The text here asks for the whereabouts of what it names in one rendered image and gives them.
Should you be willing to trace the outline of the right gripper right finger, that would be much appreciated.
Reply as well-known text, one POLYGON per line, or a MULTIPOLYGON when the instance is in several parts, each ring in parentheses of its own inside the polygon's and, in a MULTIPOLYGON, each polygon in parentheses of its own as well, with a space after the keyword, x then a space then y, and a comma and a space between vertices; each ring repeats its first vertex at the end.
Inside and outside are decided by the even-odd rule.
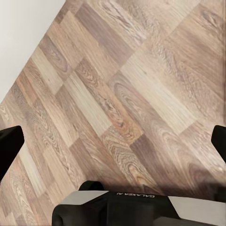
POLYGON ((212 132, 211 142, 226 163, 226 127, 216 125, 212 132))

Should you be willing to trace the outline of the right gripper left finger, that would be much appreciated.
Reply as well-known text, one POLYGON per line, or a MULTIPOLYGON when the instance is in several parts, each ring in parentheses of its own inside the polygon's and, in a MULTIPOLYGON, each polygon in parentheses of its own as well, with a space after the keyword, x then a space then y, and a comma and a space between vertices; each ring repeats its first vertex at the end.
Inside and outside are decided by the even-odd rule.
POLYGON ((20 125, 0 130, 0 182, 24 144, 20 125))

